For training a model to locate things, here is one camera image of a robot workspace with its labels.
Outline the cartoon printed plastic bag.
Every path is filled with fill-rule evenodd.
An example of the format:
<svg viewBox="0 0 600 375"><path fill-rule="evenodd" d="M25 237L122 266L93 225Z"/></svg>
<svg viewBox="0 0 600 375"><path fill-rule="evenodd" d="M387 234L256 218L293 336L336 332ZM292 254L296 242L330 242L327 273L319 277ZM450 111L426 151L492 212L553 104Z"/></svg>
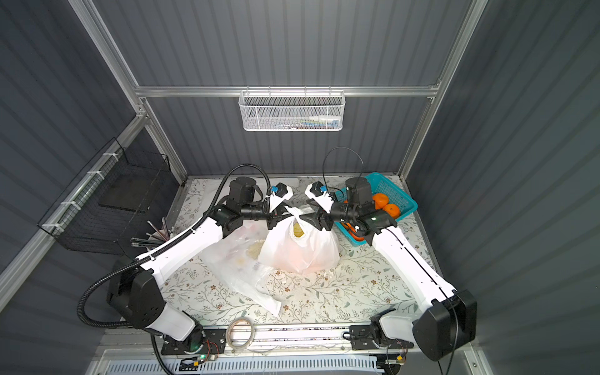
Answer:
<svg viewBox="0 0 600 375"><path fill-rule="evenodd" d="M258 261L301 275L336 267L340 260L336 235L303 220L302 209L287 207L285 212L290 217L269 230Z"/></svg>

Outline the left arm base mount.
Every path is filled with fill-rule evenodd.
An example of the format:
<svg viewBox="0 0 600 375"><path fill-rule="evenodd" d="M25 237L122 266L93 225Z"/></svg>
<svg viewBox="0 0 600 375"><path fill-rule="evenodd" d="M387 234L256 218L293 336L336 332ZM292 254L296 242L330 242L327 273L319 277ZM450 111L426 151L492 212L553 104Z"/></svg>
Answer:
<svg viewBox="0 0 600 375"><path fill-rule="evenodd" d="M224 353L226 330L220 328L196 328L182 342L167 336L162 344L164 356L217 356Z"/></svg>

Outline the teal plastic basket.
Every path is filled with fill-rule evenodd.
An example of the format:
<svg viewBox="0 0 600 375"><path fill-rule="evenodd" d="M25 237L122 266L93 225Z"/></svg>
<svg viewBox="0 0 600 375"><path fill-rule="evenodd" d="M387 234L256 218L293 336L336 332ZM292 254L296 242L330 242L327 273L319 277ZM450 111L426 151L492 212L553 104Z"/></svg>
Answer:
<svg viewBox="0 0 600 375"><path fill-rule="evenodd" d="M400 223L417 210L417 203L410 197L409 194L404 192L399 186L390 180L390 178L381 173L371 173L365 176L365 178L370 183L373 195L386 195L389 199L388 204L393 204L398 207L400 214L395 218L397 223ZM338 200L346 200L345 190L346 189L344 188L342 189L342 192L336 192L336 197ZM345 237L347 237L353 246L365 245L367 243L365 240L358 241L359 237L352 236L348 232L348 229L342 225L342 223L335 223L334 225Z"/></svg>

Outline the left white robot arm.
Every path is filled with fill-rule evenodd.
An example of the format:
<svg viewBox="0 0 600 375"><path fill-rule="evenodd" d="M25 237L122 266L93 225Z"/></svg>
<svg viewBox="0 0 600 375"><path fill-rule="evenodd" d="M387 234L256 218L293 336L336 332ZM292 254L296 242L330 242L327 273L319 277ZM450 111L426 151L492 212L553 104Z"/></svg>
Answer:
<svg viewBox="0 0 600 375"><path fill-rule="evenodd" d="M237 177L223 196L225 184L222 181L200 220L146 256L137 257L136 264L111 278L107 302L124 323L179 342L188 339L199 324L167 303L161 287L187 261L229 237L245 221L263 221L267 229L273 229L284 219L284 201L293 195L291 187L279 183L268 186L261 200L256 200L256 181Z"/></svg>

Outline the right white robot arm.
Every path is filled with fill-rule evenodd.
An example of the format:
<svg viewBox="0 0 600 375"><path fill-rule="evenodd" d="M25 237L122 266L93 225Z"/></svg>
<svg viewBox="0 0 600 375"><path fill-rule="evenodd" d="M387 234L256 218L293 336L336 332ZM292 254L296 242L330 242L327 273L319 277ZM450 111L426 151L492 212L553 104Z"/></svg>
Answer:
<svg viewBox="0 0 600 375"><path fill-rule="evenodd" d="M319 206L308 215L309 223L326 230L334 223L348 224L384 256L417 302L415 317L389 309L373 318L371 331L378 345L412 342L428 359L438 361L475 339L476 299L469 291L457 291L420 256L396 219L376 207L366 178L348 179L343 200L333 198L320 181L309 185L305 194Z"/></svg>

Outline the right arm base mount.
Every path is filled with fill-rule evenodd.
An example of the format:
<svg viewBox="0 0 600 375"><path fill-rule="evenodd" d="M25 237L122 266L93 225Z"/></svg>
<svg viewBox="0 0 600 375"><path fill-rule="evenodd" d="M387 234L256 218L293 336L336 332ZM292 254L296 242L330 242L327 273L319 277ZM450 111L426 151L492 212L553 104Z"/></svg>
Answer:
<svg viewBox="0 0 600 375"><path fill-rule="evenodd" d="M406 351L414 348L414 343L400 339L390 339L383 334L380 328L373 324L352 325L342 333L343 339L350 342L354 351L366 351L375 349L398 349Z"/></svg>

